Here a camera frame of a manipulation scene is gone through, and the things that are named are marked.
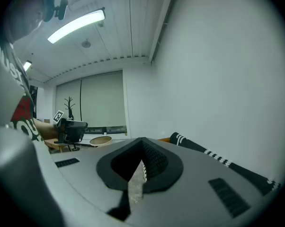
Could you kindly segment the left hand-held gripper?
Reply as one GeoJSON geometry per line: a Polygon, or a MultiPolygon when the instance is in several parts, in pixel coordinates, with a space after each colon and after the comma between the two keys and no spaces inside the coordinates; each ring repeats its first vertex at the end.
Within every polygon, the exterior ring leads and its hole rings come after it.
{"type": "Polygon", "coordinates": [[[53,118],[58,131],[58,139],[55,144],[75,144],[82,141],[88,124],[83,121],[69,120],[63,111],[58,110],[53,118]]]}

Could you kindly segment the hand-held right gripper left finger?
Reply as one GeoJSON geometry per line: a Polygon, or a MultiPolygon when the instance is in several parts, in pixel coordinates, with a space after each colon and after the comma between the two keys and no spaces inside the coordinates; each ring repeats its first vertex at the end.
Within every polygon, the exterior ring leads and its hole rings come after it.
{"type": "Polygon", "coordinates": [[[128,182],[142,160],[142,138],[137,138],[123,147],[104,155],[96,166],[97,174],[110,189],[122,192],[117,206],[107,214],[125,221],[131,214],[128,197],[128,182]]]}

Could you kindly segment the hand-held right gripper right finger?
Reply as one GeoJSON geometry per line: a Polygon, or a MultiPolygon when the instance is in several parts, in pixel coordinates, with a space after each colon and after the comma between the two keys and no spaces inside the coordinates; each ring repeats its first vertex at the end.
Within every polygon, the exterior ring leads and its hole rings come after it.
{"type": "Polygon", "coordinates": [[[163,192],[169,189],[183,173],[184,165],[180,157],[147,138],[142,138],[142,149],[146,176],[142,192],[163,192]]]}

